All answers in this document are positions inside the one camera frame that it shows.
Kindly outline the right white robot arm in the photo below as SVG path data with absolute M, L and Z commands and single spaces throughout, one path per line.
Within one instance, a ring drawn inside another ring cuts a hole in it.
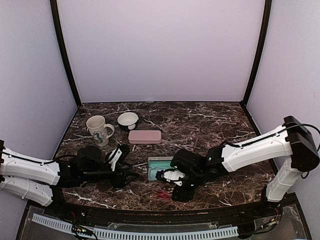
M 270 132 L 235 144 L 225 141 L 210 148 L 206 156 L 180 149 L 170 163 L 175 173 L 181 173 L 176 178 L 172 199 L 188 202 L 193 199 L 198 186 L 246 166 L 284 157 L 282 167 L 265 188 L 262 201 L 255 205 L 255 213 L 266 217 L 296 183 L 299 175 L 320 164 L 319 148 L 308 127 L 290 115 Z

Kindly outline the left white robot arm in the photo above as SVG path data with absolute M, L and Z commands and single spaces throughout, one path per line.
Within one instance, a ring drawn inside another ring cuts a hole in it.
M 0 188 L 22 199 L 50 206 L 60 218 L 71 213 L 65 203 L 62 188 L 81 187 L 85 184 L 109 181 L 114 188 L 124 188 L 139 178 L 125 162 L 130 152 L 126 144 L 119 144 L 108 154 L 89 145 L 75 155 L 65 154 L 44 160 L 19 154 L 0 142 Z

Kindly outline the grey case teal lining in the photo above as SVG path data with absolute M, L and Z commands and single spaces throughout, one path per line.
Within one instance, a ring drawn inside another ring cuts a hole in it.
M 166 169 L 171 169 L 171 161 L 173 156 L 156 156 L 149 157 L 148 162 L 148 180 L 157 181 L 156 174 L 159 171 L 164 171 Z

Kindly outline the clear pink sunglasses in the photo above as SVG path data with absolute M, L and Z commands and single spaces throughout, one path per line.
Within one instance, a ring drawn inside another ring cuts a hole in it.
M 162 189 L 157 189 L 155 191 L 155 197 L 159 200 L 168 201 L 172 199 L 172 194 Z

